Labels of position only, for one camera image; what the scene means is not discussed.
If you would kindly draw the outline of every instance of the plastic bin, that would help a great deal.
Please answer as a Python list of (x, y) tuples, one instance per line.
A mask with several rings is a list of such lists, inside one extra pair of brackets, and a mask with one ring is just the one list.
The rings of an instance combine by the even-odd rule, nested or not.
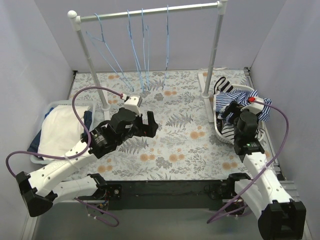
[[(239, 85), (239, 84), (232, 84), (233, 89), (241, 89), (241, 90), (249, 90), (253, 91), (254, 89), (252, 87), (246, 86), (246, 85)], [(234, 144), (234, 142), (224, 136), (221, 135), (221, 133), (218, 131), (217, 127), (217, 116), (216, 116), (216, 95), (213, 96), (213, 117), (214, 117), (214, 129), (215, 129), (215, 135), (216, 137), (223, 143), (226, 144)], [(266, 129), (266, 124), (264, 121), (259, 121), (258, 128)], [(263, 132), (263, 134), (258, 139), (259, 142), (265, 137), (266, 131)]]
[[(89, 106), (89, 111), (92, 112), (92, 123), (89, 128), (89, 131), (91, 131), (94, 126), (94, 119), (95, 119), (95, 111), (96, 111), (97, 102), (92, 101), (92, 100), (75, 100), (74, 103), (76, 106)], [(46, 106), (45, 111), (42, 114), (43, 119), (45, 119), (45, 114), (48, 113), (51, 108), (55, 108), (58, 105), (71, 106), (72, 100), (70, 99), (70, 100), (60, 100), (60, 101), (51, 102), (48, 106)], [(38, 126), (37, 133), (41, 130), (41, 127), (42, 127), (42, 122)], [(38, 157), (33, 156), (33, 155), (30, 155), (30, 160), (34, 164), (42, 164), (42, 165), (47, 165), (47, 164), (51, 163), (52, 161), (54, 161), (54, 160), (42, 160), (42, 159), (39, 159)]]

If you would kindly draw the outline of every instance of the horizontal white rod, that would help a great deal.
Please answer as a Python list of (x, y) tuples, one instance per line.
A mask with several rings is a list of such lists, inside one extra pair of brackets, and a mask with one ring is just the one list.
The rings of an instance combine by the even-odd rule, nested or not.
[[(217, 2), (212, 3), (202, 3), (202, 4), (192, 4), (192, 5), (184, 5), (184, 6), (170, 6), (168, 8), (169, 12), (180, 12), (180, 11), (189, 11), (189, 10), (201, 10), (201, 9), (216, 9), (218, 7)], [(141, 16), (142, 10), (137, 11), (129, 11), (130, 17)], [(167, 12), (167, 7), (153, 8), (153, 9), (144, 9), (143, 14), (163, 14)], [(100, 20), (105, 19), (115, 19), (115, 18), (126, 18), (128, 17), (128, 12), (116, 12), (110, 14), (101, 14), (98, 15)], [(92, 22), (97, 21), (98, 18), (95, 15), (91, 16), (81, 16), (81, 23), (84, 22)]]

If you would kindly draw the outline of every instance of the gray floor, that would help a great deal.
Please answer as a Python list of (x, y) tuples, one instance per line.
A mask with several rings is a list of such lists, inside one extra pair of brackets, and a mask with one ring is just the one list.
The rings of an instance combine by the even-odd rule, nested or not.
[(59, 203), (37, 220), (33, 240), (262, 240), (253, 214), (224, 217), (211, 224), (205, 209), (113, 211), (120, 225), (112, 228), (88, 217), (78, 202)]

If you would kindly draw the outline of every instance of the gray wall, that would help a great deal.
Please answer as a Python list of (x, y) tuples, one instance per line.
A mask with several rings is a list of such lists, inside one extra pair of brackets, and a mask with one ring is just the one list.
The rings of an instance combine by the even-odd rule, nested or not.
[[(86, 60), (67, 18), (69, 10), (79, 15), (93, 15), (160, 8), (188, 4), (208, 3), (210, 0), (35, 0), (65, 59), (73, 70), (88, 72)], [(285, 0), (229, 0), (223, 20), (221, 38), (216, 57), (217, 67), (243, 69), (250, 67), (276, 20)], [(177, 12), (169, 15), (170, 62), (169, 68), (207, 68), (211, 53), (217, 9)], [(126, 24), (128, 19), (104, 21), (104, 31), (109, 45), (120, 65), (126, 71), (135, 70)], [(166, 15), (145, 16), (149, 24), (150, 69), (163, 70), (166, 65)], [(132, 35), (142, 63), (141, 18), (132, 18)], [(98, 22), (83, 24), (97, 37)], [(93, 63), (98, 71), (111, 71), (99, 53), (87, 40)]]
[[(313, 239), (320, 239), (319, 26), (320, 1), (286, 1), (251, 68), (254, 86), (289, 118), (279, 161), (306, 205)], [(285, 132), (278, 113), (272, 113), (268, 129), (277, 149)]]
[[(49, 102), (66, 99), (72, 71), (33, 0), (0, 0), (0, 22), (0, 239), (17, 240), (27, 209), (5, 158), (27, 149)], [(26, 155), (11, 166), (34, 168)]]

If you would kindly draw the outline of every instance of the metal frame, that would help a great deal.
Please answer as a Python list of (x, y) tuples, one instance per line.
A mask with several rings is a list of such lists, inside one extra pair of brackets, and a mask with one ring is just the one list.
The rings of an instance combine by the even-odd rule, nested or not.
[[(135, 17), (135, 16), (141, 16), (141, 13), (143, 13), (144, 15), (166, 13), (167, 10), (170, 13), (173, 13), (173, 12), (211, 9), (211, 8), (218, 9), (218, 19), (217, 19), (217, 24), (215, 26), (213, 45), (212, 45), (211, 56), (210, 56), (210, 61), (209, 61), (209, 65), (208, 65), (208, 74), (207, 74), (206, 81), (205, 81), (205, 87), (204, 88), (201, 87), (202, 97), (205, 100), (204, 103), (206, 105), (206, 111), (207, 111), (208, 116), (212, 115), (212, 109), (211, 109), (210, 102), (209, 102), (209, 96), (210, 96), (209, 95), (209, 88), (210, 88), (210, 83), (211, 83), (212, 72), (214, 69), (214, 63), (215, 63), (215, 59), (216, 59), (216, 53), (217, 53), (217, 48), (218, 48), (218, 41), (219, 41), (219, 37), (220, 37), (222, 22), (224, 19), (224, 14), (226, 12), (227, 2), (228, 2), (228, 0), (220, 0), (220, 1), (212, 2), (212, 3), (170, 6), (170, 7), (161, 7), (161, 8), (129, 11), (130, 17)], [(115, 19), (115, 18), (127, 18), (128, 12), (101, 14), (98, 16), (99, 16), (100, 20)], [(98, 18), (95, 15), (78, 16), (77, 13), (73, 10), (68, 12), (68, 17), (70, 18), (73, 30), (76, 31), (77, 36), (79, 38), (84, 55), (86, 57), (87, 63), (90, 68), (90, 72), (92, 74), (92, 79), (94, 81), (94, 84), (97, 87), (100, 87), (101, 85), (100, 85), (100, 82), (99, 82), (99, 79), (97, 76), (96, 69), (95, 69), (94, 64), (92, 62), (92, 59), (90, 57), (88, 47), (86, 45), (83, 33), (81, 31), (81, 23), (98, 21)], [(101, 98), (101, 101), (102, 101), (102, 110), (104, 110), (104, 112), (106, 113), (110, 109), (110, 105), (108, 104), (108, 99), (106, 100), (106, 98), (105, 98), (106, 96), (104, 95), (104, 93), (101, 89), (98, 89), (98, 94), (99, 94), (99, 97)]]

